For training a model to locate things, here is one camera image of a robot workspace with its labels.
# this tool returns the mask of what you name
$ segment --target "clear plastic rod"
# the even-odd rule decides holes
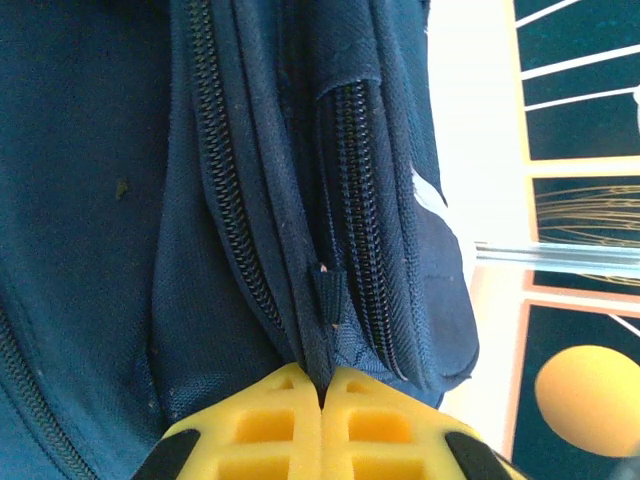
[[[640,249],[535,243],[476,244],[478,265],[510,264],[529,270],[640,278]]]

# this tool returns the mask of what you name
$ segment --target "black zipper teeth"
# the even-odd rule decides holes
[[[365,84],[356,82],[338,88],[335,101],[340,188],[359,310],[366,334],[376,351],[396,375],[404,378],[391,332]]]
[[[71,444],[69,437],[47,405],[31,370],[22,357],[18,342],[11,331],[9,320],[1,309],[0,359],[2,360],[2,368],[16,388],[19,402],[26,408],[31,416],[31,421],[40,428],[47,447],[55,452],[56,458],[64,463],[72,478],[97,479],[96,474]]]
[[[282,329],[282,320],[260,265],[242,200],[214,43],[211,1],[190,2],[189,14],[204,147],[225,233],[249,292],[267,318]]]

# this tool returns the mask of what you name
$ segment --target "white wall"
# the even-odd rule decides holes
[[[431,4],[429,78],[447,200],[475,240],[527,241],[513,11],[503,0]]]
[[[476,241],[521,243],[530,232],[513,11],[505,11],[507,5],[503,0],[432,0],[429,76],[451,209]],[[472,296],[480,358],[472,379],[449,393],[442,406],[507,456],[515,416],[512,395],[519,389],[512,382],[521,350],[523,283],[519,269],[476,270]]]

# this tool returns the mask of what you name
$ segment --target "yellow plastic object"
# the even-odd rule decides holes
[[[479,438],[458,420],[341,367],[322,413],[322,478],[466,480],[445,441],[451,431]],[[512,478],[524,478],[504,466]]]
[[[297,365],[182,420],[164,438],[190,429],[201,437],[179,480],[467,480],[445,435],[478,438],[349,368],[338,368],[321,412]],[[524,479],[503,466],[511,478]]]
[[[320,407],[297,364],[173,425],[201,437],[178,480],[320,479]]]
[[[640,445],[640,366],[616,350],[563,350],[540,370],[535,393],[551,429],[579,448],[625,457]]]

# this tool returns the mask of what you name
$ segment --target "backpack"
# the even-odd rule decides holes
[[[293,361],[321,400],[469,377],[427,9],[0,5],[0,477],[128,478]]]

